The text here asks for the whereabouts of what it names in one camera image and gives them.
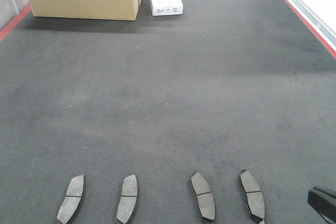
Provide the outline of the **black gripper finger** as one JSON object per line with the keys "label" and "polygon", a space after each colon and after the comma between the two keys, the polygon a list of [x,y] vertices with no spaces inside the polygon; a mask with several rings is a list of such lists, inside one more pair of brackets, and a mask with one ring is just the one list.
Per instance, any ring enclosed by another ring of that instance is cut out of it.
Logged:
{"label": "black gripper finger", "polygon": [[308,204],[327,223],[335,223],[335,190],[314,186],[308,192]]}

